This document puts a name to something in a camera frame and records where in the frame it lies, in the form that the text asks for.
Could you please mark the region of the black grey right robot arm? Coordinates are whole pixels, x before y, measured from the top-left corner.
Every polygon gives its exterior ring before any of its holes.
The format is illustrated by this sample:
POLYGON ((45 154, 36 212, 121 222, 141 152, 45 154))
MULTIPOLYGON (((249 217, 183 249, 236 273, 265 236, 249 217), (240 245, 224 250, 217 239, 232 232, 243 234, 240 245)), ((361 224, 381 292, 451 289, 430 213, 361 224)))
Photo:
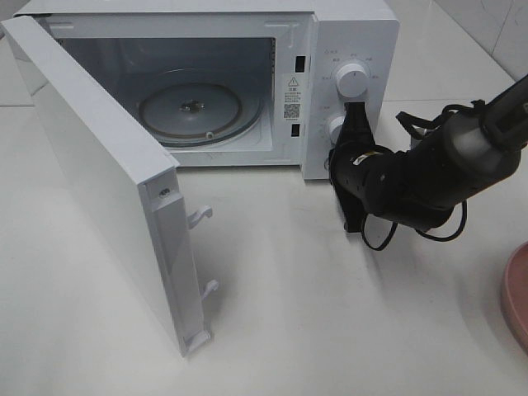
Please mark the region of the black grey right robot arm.
POLYGON ((417 141, 408 151, 375 142, 364 103, 345 110, 329 176, 348 233, 367 215, 421 232, 440 227, 456 205, 512 175, 527 145, 525 78, 489 103, 448 105, 434 120, 399 112, 417 141))

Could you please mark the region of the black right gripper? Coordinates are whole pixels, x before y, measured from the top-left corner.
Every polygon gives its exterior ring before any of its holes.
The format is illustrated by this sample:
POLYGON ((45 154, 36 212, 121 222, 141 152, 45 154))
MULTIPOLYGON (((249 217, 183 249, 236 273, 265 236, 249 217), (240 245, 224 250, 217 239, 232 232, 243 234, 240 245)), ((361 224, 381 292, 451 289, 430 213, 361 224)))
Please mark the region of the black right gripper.
POLYGON ((344 215, 344 229, 359 233, 374 215, 411 227, 413 200, 408 153, 373 144, 364 102, 347 102, 338 143, 329 152, 329 178, 344 215))

